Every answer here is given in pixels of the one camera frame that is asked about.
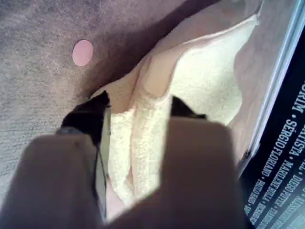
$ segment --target towel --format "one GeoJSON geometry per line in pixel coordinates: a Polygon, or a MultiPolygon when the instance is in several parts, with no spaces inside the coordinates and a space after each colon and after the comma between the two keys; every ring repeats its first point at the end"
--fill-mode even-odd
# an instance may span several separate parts
{"type": "Polygon", "coordinates": [[[205,10],[179,24],[129,74],[93,95],[106,90],[110,97],[108,173],[126,207],[159,185],[172,95],[225,125],[241,106],[234,59],[258,24],[257,15],[206,34],[200,20],[213,11],[205,10]]]}

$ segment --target gray carpet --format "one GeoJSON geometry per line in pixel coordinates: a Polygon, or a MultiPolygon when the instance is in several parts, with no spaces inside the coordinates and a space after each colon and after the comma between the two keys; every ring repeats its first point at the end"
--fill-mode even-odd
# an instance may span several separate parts
{"type": "Polygon", "coordinates": [[[217,0],[0,0],[0,204],[23,148],[217,0]],[[71,58],[80,39],[92,61],[71,58]]]}

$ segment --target yellow cloth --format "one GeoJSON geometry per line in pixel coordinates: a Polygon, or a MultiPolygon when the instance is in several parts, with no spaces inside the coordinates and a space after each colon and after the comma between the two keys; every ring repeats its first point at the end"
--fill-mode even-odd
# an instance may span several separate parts
{"type": "Polygon", "coordinates": [[[228,124],[242,95],[234,59],[258,24],[254,15],[226,30],[205,35],[200,12],[178,25],[125,77],[106,90],[111,101],[108,172],[113,190],[130,206],[159,184],[171,95],[209,120],[228,124]]]}

